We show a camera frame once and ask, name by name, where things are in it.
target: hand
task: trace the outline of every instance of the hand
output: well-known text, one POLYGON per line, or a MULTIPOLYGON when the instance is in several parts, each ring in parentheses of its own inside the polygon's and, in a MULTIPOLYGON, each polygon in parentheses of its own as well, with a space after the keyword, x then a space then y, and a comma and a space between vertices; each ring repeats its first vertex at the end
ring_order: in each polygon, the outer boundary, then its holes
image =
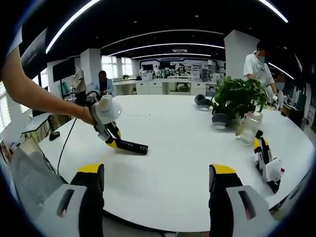
POLYGON ((277 95, 274 94, 274 95, 272 96, 272 102, 276 102, 276 101, 277 101, 277 95))
POLYGON ((94 126, 96 124, 96 121, 92 117, 89 108, 82 107, 82 109, 83 109, 82 116, 79 119, 94 126))

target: round white table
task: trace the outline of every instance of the round white table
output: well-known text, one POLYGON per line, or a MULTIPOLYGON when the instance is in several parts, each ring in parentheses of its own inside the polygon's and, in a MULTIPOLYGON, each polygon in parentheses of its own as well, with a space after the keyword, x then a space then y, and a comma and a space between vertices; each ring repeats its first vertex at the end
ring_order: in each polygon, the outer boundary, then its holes
MULTIPOLYGON (((122 138, 149 146, 146 156, 114 150, 93 127, 77 120, 60 162, 60 174, 71 181, 77 169, 105 164, 104 210, 126 221, 164 231, 210 229, 209 165, 233 168, 269 207, 285 198, 311 166, 314 147, 307 136, 278 111, 264 110, 261 129, 285 173, 273 194, 254 165, 252 146, 231 129, 212 127, 211 112, 199 110, 193 96, 128 95, 114 98, 123 108, 117 120, 122 138)), ((73 120, 58 129, 61 136, 40 148, 57 168, 73 120)))

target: window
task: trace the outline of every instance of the window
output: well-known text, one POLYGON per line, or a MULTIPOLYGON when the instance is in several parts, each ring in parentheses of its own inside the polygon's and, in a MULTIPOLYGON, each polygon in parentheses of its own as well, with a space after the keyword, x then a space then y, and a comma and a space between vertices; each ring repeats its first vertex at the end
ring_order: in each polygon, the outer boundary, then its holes
POLYGON ((32 81, 34 81, 37 85, 39 84, 39 77, 36 76, 32 79, 32 81))
POLYGON ((41 80, 41 86, 43 88, 48 86, 47 68, 45 68, 43 71, 41 71, 41 73, 40 73, 40 80, 41 80))
POLYGON ((132 60, 130 58, 122 58, 123 75, 133 75, 132 60))
POLYGON ((6 90, 3 82, 0 82, 0 132, 11 123, 9 107, 6 99, 6 90))
MULTIPOLYGON (((41 80, 41 86, 43 88, 48 86, 48 74, 47 74, 47 68, 45 68, 43 71, 41 71, 40 73, 40 80, 41 80)), ((33 78, 33 81, 39 85, 39 77, 36 76, 33 78)), ((30 108, 24 106, 24 105, 20 105, 21 107, 21 111, 22 113, 25 113, 27 110, 29 110, 30 108)))
POLYGON ((118 77, 118 65, 116 57, 102 56, 102 70, 107 73, 107 78, 118 77))

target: green leaves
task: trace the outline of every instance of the green leaves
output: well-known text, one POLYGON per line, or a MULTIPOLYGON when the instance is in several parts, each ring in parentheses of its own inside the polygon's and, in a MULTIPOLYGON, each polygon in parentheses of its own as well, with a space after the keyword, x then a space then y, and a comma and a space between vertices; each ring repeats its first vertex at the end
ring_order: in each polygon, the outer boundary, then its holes
POLYGON ((218 81, 218 91, 214 96, 213 113, 224 113, 234 119, 236 115, 243 117, 249 111, 254 111, 255 105, 260 105, 260 111, 267 103, 267 94, 260 82, 255 79, 232 79, 227 77, 223 83, 218 81))

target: face mask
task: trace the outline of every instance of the face mask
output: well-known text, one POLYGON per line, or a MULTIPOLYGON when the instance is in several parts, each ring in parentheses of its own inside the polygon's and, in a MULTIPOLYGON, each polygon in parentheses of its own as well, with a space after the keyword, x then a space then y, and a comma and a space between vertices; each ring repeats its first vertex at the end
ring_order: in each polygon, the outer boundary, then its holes
POLYGON ((283 90, 284 89, 284 82, 276 82, 276 87, 278 90, 283 90))
POLYGON ((268 63, 269 62, 269 58, 265 57, 265 56, 258 56, 258 59, 261 63, 268 63))

